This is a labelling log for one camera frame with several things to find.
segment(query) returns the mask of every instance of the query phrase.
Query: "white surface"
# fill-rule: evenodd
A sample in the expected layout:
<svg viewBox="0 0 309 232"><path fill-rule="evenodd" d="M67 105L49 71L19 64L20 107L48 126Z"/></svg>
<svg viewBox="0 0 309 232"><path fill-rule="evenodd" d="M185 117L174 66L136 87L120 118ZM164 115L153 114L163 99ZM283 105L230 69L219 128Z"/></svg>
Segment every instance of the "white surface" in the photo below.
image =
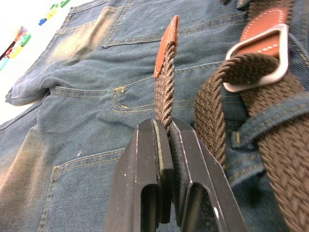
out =
<svg viewBox="0 0 309 232"><path fill-rule="evenodd" d="M5 68L0 71L0 124L16 117L32 104L13 106L5 103L5 95L14 83L30 68L34 61L44 51L54 33L61 27L70 7L78 6L90 0L71 0L64 8L58 8L56 14L39 26L39 20L54 3L60 5L62 0L15 0L1 1L0 7L0 53L12 43L16 30L25 26L31 33L31 39L17 55L10 59Z"/></svg>

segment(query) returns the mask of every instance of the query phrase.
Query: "silver buckle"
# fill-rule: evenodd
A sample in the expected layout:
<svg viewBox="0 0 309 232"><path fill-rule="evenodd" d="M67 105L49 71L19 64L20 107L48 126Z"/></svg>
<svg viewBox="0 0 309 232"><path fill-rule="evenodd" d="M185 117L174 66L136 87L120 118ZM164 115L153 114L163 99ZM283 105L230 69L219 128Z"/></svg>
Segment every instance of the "silver buckle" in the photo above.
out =
<svg viewBox="0 0 309 232"><path fill-rule="evenodd" d="M230 91L230 92L239 92L243 90L247 90L250 88L260 87L268 84L275 83L279 81L283 76L286 74L289 66L289 58L288 58L288 29L289 26L281 23L277 24L270 29L263 31L262 33L247 39L245 41L242 41L240 43L237 43L234 45L228 52L225 57L225 59L230 59L232 54L237 51L240 47L243 47L244 45L253 43L255 41L258 41L266 36L269 36L270 34L279 31L280 37L279 37L279 65L277 69L272 72L271 74L268 74L264 77L262 77L258 82L255 83L243 83L243 84L230 84L230 83L223 83L224 87Z"/></svg>

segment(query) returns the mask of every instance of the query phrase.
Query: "brown braided belt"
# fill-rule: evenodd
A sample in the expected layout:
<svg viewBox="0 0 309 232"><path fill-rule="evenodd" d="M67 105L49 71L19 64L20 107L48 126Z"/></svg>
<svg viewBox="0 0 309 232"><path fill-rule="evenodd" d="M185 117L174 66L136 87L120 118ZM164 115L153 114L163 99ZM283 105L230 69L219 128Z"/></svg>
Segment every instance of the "brown braided belt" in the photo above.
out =
<svg viewBox="0 0 309 232"><path fill-rule="evenodd" d="M249 7L250 20L256 21L257 17L260 19L262 13L266 14L263 11L271 7L278 7L278 10L272 8L268 12L280 11L279 22L281 20L288 23L292 8L291 0L253 0ZM247 26L242 40L246 39L250 27L252 24ZM160 46L164 51L161 52L163 59L159 62L159 70L155 72L157 73L155 74L156 116L163 122L168 133L173 103L176 48L177 37L172 41L167 39L167 42ZM278 48L266 49L266 52L261 53L249 51L248 48L241 49L231 59L226 60L202 85L196 96L196 132L199 139L223 167L225 166L226 134L221 104L222 83L255 83L278 67L276 55L276 52L279 52ZM288 71L280 81L244 90L240 95L249 116L254 118L259 112L302 92L305 90ZM275 197L290 231L309 231L309 115L290 118L272 127L263 136L257 138L257 142Z"/></svg>

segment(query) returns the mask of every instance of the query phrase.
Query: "faded denim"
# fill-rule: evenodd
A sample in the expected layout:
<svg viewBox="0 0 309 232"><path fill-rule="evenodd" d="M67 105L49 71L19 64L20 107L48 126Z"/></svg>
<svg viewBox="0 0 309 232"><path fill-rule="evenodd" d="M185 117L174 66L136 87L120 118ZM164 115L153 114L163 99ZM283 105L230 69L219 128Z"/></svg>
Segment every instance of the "faded denim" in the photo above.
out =
<svg viewBox="0 0 309 232"><path fill-rule="evenodd" d="M71 8L7 94L14 105L40 100L0 127L0 231L103 231L117 160L136 125L155 116L153 71L170 19L181 19L173 117L193 125L196 92L239 40L248 2L95 0ZM290 68L308 90L309 1L294 8ZM232 146L248 119L244 104L238 94L223 96L226 176L245 221L250 231L286 231L257 146ZM174 217L158 231L179 231Z"/></svg>

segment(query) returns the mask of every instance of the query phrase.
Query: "back pocket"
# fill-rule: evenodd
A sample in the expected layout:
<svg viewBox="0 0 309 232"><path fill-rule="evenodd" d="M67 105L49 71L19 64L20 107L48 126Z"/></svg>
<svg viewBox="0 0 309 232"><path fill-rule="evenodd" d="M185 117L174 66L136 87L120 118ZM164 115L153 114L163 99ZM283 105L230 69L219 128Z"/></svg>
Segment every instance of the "back pocket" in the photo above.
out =
<svg viewBox="0 0 309 232"><path fill-rule="evenodd" d="M102 231L113 171L124 150L55 166L39 232Z"/></svg>

